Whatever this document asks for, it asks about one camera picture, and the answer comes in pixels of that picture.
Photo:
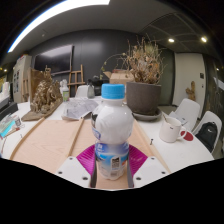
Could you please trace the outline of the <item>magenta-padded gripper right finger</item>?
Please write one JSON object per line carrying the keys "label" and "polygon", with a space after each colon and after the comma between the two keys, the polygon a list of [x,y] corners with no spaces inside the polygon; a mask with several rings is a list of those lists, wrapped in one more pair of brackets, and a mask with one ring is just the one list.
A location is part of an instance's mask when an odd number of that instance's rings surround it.
{"label": "magenta-padded gripper right finger", "polygon": [[168,175],[155,156],[146,156],[136,147],[129,146],[127,181],[129,188],[140,188]]}

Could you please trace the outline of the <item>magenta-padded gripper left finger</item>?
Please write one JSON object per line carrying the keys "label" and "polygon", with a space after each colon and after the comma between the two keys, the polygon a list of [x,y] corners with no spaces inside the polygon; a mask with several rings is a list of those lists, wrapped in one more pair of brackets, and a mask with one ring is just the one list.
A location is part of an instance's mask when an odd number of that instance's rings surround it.
{"label": "magenta-padded gripper left finger", "polygon": [[56,175],[85,188],[95,188],[97,167],[95,146],[89,146],[78,156],[69,156],[56,171]]}

